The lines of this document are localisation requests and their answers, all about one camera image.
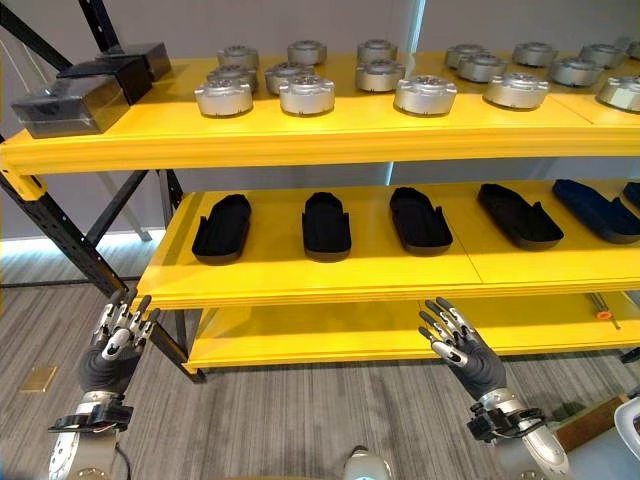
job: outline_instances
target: gray wall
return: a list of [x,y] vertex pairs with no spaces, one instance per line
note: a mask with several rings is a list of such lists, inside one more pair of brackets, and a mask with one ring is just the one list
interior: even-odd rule
[[[5,3],[72,62],[92,58],[96,46],[77,0],[10,0]],[[261,53],[283,52],[298,38],[317,38],[330,51],[353,51],[358,41],[384,36],[405,45],[411,0],[107,0],[111,19],[125,43],[162,40],[172,57],[206,57],[230,43],[255,45]],[[637,37],[637,0],[431,0],[425,12],[419,50],[442,50],[474,41],[496,50],[509,50],[518,41],[541,39],[561,50],[583,43],[613,41],[620,35]],[[11,43],[4,30],[0,39]],[[23,59],[17,59],[25,68]],[[9,103],[24,87],[3,58],[3,116],[0,132],[18,129]],[[27,79],[31,88],[34,77]],[[387,165],[281,167],[180,171],[189,190],[285,188],[380,184]],[[396,164],[392,183],[500,180],[528,177],[638,176],[637,159],[529,159],[474,162],[411,162]],[[125,173],[113,174],[117,183]],[[93,174],[47,176],[49,191],[82,229],[87,229],[109,201]],[[148,175],[130,206],[146,226],[162,225],[157,178]],[[4,238],[39,235],[40,231],[3,196]],[[130,230],[118,220],[113,230]]]

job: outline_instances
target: cable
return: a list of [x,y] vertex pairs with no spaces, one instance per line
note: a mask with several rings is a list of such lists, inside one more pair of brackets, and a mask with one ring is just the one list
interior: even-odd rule
[[116,443],[116,452],[120,454],[120,456],[124,460],[124,463],[127,465],[127,480],[131,480],[131,462],[129,461],[129,457],[127,457],[127,454],[124,453],[120,448],[120,442]]
[[11,55],[11,52],[9,52],[9,49],[7,48],[7,46],[4,44],[4,42],[2,40],[0,40],[0,46],[2,46],[2,49],[4,50],[4,53],[7,55],[7,58],[11,62],[11,65],[13,65],[14,70],[18,74],[18,78],[20,78],[20,81],[22,82],[22,85],[24,86],[24,89],[27,92],[31,92],[31,89],[29,88],[29,84],[27,83],[25,78],[22,76],[22,72],[20,72],[20,69],[18,68],[18,65],[16,64],[16,61],[13,59],[13,56]]

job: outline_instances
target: black box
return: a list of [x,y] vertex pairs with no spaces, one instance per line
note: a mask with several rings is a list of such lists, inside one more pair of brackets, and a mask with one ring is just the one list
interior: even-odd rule
[[135,57],[144,59],[152,82],[157,82],[165,73],[171,71],[171,62],[167,55],[167,49],[162,42],[111,47],[106,52],[100,53],[96,59]]
[[11,107],[33,138],[102,133],[129,109],[113,75],[59,78]]
[[101,58],[90,62],[77,63],[63,70],[58,78],[91,77],[94,75],[114,75],[124,91],[129,105],[136,103],[151,90],[151,78],[142,57]]

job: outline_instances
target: robotic hand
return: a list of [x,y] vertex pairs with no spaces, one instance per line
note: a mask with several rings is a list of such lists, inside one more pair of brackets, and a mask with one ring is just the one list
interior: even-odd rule
[[115,292],[105,305],[80,361],[78,379],[84,396],[75,414],[59,418],[49,428],[58,433],[49,480],[111,478],[118,451],[116,434],[127,429],[133,414],[132,407],[123,405],[124,393],[160,314],[156,309],[143,321],[151,297],[145,296],[132,313],[137,291],[130,291],[124,301],[123,295]]
[[471,407],[475,417],[467,424],[476,440],[497,447],[509,478],[570,480],[567,455],[542,411],[526,408],[507,388],[500,358],[452,304],[440,297],[425,304],[436,318],[421,311],[429,328],[418,330],[477,402]]

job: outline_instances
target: light strip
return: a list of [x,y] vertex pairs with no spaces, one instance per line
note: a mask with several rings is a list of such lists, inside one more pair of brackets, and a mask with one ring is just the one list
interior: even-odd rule
[[[418,41],[420,40],[420,33],[422,32],[422,22],[424,20],[424,11],[427,8],[427,0],[414,0],[413,8],[411,9],[411,27],[409,28],[409,37],[407,38],[407,72],[405,77],[410,77],[413,73],[413,68],[416,65],[414,53],[418,50]],[[393,177],[393,165],[394,162],[387,164],[387,171],[385,173],[384,184],[386,186],[391,185],[391,177]]]
[[[147,230],[152,241],[158,243],[164,236],[164,229]],[[120,247],[140,243],[140,237],[135,232],[107,233],[98,244],[98,247]],[[38,253],[60,253],[60,250],[46,237],[15,238],[0,241],[0,256],[2,258],[23,254]]]

